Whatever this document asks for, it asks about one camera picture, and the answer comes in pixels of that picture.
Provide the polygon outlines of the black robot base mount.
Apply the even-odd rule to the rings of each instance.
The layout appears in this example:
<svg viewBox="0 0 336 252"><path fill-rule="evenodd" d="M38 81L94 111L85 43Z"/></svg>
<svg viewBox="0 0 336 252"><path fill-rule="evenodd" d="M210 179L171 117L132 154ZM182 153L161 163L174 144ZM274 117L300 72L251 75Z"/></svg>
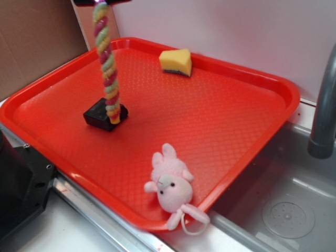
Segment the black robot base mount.
<svg viewBox="0 0 336 252"><path fill-rule="evenodd" d="M35 148L13 147L1 133L1 241L46 208L56 168Z"/></svg>

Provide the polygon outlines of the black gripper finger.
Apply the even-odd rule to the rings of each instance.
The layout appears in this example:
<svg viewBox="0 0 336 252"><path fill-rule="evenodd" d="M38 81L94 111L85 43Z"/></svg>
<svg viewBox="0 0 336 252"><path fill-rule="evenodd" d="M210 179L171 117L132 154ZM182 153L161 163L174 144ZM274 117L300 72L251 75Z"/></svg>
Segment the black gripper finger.
<svg viewBox="0 0 336 252"><path fill-rule="evenodd" d="M108 5L114 5L124 2L130 2L131 0L74 0L75 5L96 5L99 3L106 3Z"/></svg>

